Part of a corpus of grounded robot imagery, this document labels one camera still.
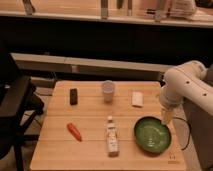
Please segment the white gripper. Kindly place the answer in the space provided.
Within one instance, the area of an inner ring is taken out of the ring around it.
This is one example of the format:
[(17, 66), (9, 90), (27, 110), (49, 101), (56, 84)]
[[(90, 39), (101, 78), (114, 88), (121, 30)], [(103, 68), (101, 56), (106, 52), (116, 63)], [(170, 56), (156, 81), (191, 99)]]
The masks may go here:
[(173, 119), (173, 109), (179, 106), (182, 102), (182, 96), (179, 95), (169, 86), (165, 85), (161, 88), (159, 101), (164, 107), (161, 110), (161, 123), (167, 125)]

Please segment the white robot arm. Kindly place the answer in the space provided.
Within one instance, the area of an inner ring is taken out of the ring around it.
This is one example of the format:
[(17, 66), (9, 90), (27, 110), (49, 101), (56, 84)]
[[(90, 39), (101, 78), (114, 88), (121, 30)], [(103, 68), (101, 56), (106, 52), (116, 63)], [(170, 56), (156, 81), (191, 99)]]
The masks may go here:
[(213, 87), (203, 81), (208, 69), (200, 61), (189, 61), (173, 66), (164, 73), (165, 85), (159, 101), (162, 105), (161, 123), (167, 125), (173, 111), (187, 98), (213, 116)]

